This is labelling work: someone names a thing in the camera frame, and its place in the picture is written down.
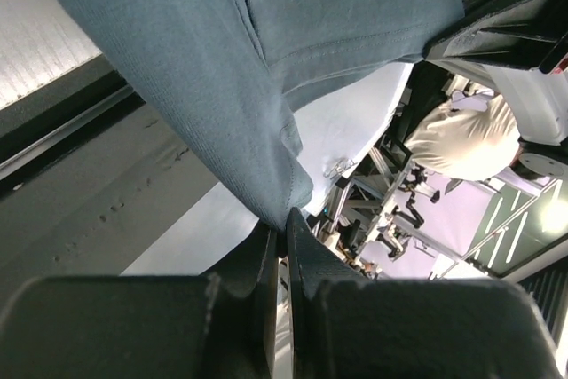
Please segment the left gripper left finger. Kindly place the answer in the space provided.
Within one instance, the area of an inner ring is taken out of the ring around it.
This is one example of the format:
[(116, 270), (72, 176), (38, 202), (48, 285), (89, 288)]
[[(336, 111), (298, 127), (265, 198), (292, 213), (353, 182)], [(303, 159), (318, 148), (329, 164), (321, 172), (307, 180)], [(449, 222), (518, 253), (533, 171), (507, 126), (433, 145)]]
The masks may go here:
[(196, 276), (50, 277), (1, 315), (4, 378), (269, 378), (278, 235)]

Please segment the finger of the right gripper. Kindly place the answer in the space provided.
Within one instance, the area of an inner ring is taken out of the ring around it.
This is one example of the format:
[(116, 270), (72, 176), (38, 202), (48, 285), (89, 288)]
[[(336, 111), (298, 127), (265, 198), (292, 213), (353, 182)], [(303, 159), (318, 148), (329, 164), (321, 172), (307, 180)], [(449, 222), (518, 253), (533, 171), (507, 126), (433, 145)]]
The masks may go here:
[(426, 59), (564, 72), (567, 0), (490, 0), (432, 40)]

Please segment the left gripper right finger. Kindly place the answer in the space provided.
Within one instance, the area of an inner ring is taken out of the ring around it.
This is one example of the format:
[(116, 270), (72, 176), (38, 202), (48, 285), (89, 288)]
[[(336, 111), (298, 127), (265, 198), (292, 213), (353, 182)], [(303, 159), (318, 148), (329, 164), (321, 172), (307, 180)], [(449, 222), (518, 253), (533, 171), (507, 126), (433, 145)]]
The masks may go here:
[(371, 280), (286, 225), (296, 378), (557, 378), (532, 299), (498, 280)]

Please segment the teal blue t-shirt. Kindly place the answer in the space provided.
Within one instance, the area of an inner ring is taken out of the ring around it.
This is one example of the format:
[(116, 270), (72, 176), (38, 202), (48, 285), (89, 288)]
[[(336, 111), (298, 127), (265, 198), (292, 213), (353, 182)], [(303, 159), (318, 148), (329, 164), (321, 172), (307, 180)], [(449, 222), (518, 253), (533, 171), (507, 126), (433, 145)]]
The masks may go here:
[(462, 0), (58, 0), (252, 213), (283, 229), (312, 197), (294, 113), (422, 59)]

